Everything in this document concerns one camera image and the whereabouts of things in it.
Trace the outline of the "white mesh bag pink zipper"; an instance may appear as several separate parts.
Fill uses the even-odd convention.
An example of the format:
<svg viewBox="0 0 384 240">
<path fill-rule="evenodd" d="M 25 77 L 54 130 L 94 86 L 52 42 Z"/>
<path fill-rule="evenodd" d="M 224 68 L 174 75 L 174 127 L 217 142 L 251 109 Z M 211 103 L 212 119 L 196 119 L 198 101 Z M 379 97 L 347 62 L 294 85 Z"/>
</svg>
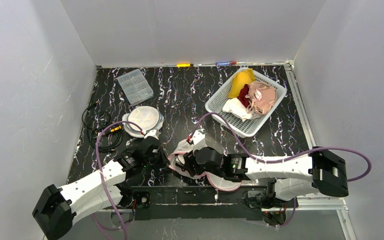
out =
<svg viewBox="0 0 384 240">
<path fill-rule="evenodd" d="M 211 186 L 219 191 L 224 192 L 233 192 L 237 190 L 242 183 L 241 182 L 232 182 L 229 180 L 225 180 L 222 177 L 219 177 L 210 172 L 204 172 L 202 174 L 191 176 L 188 171 L 184 168 L 184 158 L 183 155 L 189 153 L 193 150 L 193 145 L 189 145 L 186 140 L 182 140 L 178 143 L 175 151 L 168 155 L 167 159 L 169 161 L 168 167 L 180 174 L 183 177 L 198 180 L 202 177 L 206 177 Z"/>
</svg>

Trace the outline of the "white mesh bag blue zipper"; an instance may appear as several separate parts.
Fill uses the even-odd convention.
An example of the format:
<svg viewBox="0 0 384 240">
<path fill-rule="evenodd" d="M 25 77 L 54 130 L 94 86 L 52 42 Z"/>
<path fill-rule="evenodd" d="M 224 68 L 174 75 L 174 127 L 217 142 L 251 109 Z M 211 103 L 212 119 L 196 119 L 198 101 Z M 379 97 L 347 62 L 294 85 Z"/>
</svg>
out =
<svg viewBox="0 0 384 240">
<path fill-rule="evenodd" d="M 145 132 L 160 130 L 164 123 L 164 116 L 152 106 L 138 106 L 131 112 L 122 116 L 122 121 L 132 122 L 141 127 Z M 139 128 L 131 123 L 123 123 L 124 130 L 134 138 L 143 138 Z"/>
</svg>

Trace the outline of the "white plastic basket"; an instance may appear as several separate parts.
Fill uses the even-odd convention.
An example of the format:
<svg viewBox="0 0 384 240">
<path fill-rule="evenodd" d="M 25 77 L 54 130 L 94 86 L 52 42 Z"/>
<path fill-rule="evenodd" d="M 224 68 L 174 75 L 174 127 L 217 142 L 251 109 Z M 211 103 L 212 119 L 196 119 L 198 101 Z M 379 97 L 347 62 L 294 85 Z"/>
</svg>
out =
<svg viewBox="0 0 384 240">
<path fill-rule="evenodd" d="M 241 67 L 236 72 L 234 72 L 205 103 L 205 109 L 207 112 L 214 112 L 219 114 L 218 116 L 212 116 L 214 120 L 219 122 L 223 127 L 227 127 L 227 124 L 229 124 L 237 136 L 241 138 L 250 138 L 256 135 L 260 128 L 270 119 L 271 114 L 276 110 L 276 108 L 280 105 L 283 98 L 287 94 L 287 89 L 285 87 L 272 80 L 271 78 L 265 76 L 264 74 L 254 70 L 253 74 L 258 82 L 263 82 L 271 87 L 274 87 L 276 90 L 277 98 L 271 110 L 260 118 L 247 119 L 245 121 L 242 121 L 232 113 L 224 112 L 222 108 L 228 101 L 228 93 L 232 88 L 232 81 L 234 76 L 237 73 L 245 71 L 246 69 L 246 67 Z"/>
</svg>

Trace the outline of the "red bra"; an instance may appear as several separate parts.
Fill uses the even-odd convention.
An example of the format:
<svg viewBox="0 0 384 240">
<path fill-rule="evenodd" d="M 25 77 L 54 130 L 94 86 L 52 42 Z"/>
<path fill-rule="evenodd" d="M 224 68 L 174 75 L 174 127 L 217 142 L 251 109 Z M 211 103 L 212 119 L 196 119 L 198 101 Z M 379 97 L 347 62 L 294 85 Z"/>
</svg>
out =
<svg viewBox="0 0 384 240">
<path fill-rule="evenodd" d="M 249 85 L 245 84 L 244 87 L 240 90 L 237 99 L 243 104 L 245 108 L 250 105 L 250 99 L 247 97 L 249 94 Z"/>
</svg>

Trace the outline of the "beige pink bra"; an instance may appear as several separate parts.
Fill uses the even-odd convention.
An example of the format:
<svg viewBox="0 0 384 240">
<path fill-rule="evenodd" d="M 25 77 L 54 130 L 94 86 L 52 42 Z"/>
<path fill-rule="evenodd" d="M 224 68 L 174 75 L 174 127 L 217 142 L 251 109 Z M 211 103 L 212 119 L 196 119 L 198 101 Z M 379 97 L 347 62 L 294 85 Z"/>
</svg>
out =
<svg viewBox="0 0 384 240">
<path fill-rule="evenodd" d="M 254 81 L 249 85 L 245 98 L 249 102 L 246 108 L 248 114 L 266 115 L 277 100 L 277 92 L 264 82 Z"/>
</svg>

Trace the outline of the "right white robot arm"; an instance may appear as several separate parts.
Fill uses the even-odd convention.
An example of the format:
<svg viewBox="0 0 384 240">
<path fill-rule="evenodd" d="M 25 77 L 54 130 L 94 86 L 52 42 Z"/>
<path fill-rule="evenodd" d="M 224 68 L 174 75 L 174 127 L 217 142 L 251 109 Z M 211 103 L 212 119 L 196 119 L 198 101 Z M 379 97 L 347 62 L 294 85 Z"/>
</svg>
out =
<svg viewBox="0 0 384 240">
<path fill-rule="evenodd" d="M 342 198 L 349 195 L 346 161 L 330 150 L 314 148 L 298 157 L 262 159 L 246 153 L 223 155 L 211 147 L 179 153 L 174 165 L 188 178 L 206 177 L 225 192 L 237 190 L 243 181 L 274 179 L 268 186 L 270 200 L 289 201 L 321 193 Z"/>
</svg>

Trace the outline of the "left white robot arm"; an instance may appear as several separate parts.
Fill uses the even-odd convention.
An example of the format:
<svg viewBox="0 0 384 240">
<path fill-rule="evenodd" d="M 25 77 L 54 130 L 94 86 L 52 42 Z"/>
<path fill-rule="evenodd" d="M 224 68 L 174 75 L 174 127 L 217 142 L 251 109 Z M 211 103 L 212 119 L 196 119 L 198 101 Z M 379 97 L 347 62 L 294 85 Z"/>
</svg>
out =
<svg viewBox="0 0 384 240">
<path fill-rule="evenodd" d="M 58 240 L 79 220 L 104 208 L 126 205 L 134 192 L 128 180 L 140 175 L 146 167 L 161 163 L 164 157 L 158 136 L 149 133 L 101 170 L 60 187 L 47 186 L 32 217 L 48 240 Z"/>
</svg>

